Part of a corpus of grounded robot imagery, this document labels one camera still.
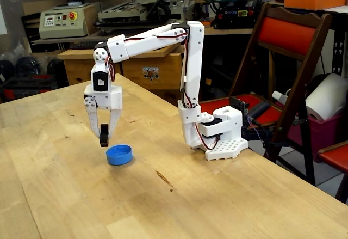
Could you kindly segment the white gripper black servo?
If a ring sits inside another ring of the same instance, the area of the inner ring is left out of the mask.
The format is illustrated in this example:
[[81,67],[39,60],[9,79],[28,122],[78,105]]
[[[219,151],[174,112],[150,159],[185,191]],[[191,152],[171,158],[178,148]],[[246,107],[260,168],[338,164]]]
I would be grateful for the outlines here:
[[90,126],[97,138],[100,137],[97,110],[98,108],[110,110],[108,127],[108,138],[110,139],[116,130],[122,112],[122,88],[112,84],[109,90],[104,93],[94,91],[92,85],[89,84],[85,87],[84,95],[84,106]]

